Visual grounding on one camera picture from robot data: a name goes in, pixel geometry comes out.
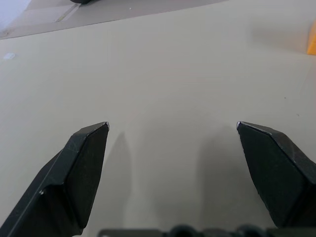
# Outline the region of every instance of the beige floor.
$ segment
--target beige floor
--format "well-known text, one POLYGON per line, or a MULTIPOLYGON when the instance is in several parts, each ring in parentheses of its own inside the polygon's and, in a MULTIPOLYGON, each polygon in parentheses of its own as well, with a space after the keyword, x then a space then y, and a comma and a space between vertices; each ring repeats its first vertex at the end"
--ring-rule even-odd
POLYGON ((273 226, 236 122, 316 161, 314 0, 231 0, 0 40, 0 222, 79 128, 109 121, 85 234, 179 223, 273 226))

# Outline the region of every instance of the black plastic part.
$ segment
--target black plastic part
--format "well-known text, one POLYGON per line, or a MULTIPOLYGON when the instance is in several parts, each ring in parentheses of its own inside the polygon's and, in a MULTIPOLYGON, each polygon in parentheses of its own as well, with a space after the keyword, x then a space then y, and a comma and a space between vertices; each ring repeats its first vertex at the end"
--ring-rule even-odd
POLYGON ((269 237, 315 237, 315 228, 283 228, 267 230, 269 237))
POLYGON ((262 229, 244 225, 239 227, 236 232, 227 232, 222 229, 206 229, 197 232, 188 225, 179 225, 170 232, 161 232, 159 230, 120 230, 107 229, 100 231, 98 237, 274 237, 267 234, 262 229))
POLYGON ((99 185, 107 123, 76 132, 37 174, 0 237, 71 237, 85 228, 99 185))
POLYGON ((316 164, 283 133, 239 122, 252 181, 278 227, 316 226, 316 164))

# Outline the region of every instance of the black object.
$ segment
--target black object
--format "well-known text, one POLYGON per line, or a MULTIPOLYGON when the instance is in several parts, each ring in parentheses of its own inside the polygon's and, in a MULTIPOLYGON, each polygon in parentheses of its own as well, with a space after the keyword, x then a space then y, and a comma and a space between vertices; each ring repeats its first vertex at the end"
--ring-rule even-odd
POLYGON ((283 133, 239 122, 257 191, 278 227, 316 226, 316 164, 283 133))
POLYGON ((315 237, 315 228, 285 228, 262 230, 244 225, 234 232, 222 229, 206 229, 197 232, 190 226, 176 226, 170 232, 159 230, 102 230, 98 237, 315 237))
POLYGON ((0 237, 71 237, 86 227, 98 189, 108 123, 76 132, 37 174, 0 237))
POLYGON ((72 1, 74 3, 87 4, 91 0, 70 0, 70 1, 72 1))

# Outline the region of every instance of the gray surface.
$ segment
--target gray surface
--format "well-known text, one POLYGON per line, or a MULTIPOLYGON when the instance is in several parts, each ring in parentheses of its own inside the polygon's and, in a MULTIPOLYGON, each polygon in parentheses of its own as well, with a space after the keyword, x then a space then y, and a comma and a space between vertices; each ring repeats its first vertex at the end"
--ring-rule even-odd
MULTIPOLYGON (((191 7, 203 6, 225 0, 93 0, 62 22, 45 23, 32 26, 8 27, 0 39, 33 35, 57 31, 73 27, 86 26, 101 22, 121 20, 131 17, 175 11, 191 7)), ((70 0, 32 0, 30 9, 41 9, 72 4, 70 0)))

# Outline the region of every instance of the orange object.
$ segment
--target orange object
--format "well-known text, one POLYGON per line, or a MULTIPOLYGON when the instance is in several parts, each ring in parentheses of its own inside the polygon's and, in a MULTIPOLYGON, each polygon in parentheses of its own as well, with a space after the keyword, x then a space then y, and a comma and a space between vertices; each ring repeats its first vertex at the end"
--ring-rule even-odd
POLYGON ((316 55, 316 21, 311 28, 310 37, 308 39, 307 54, 316 55))

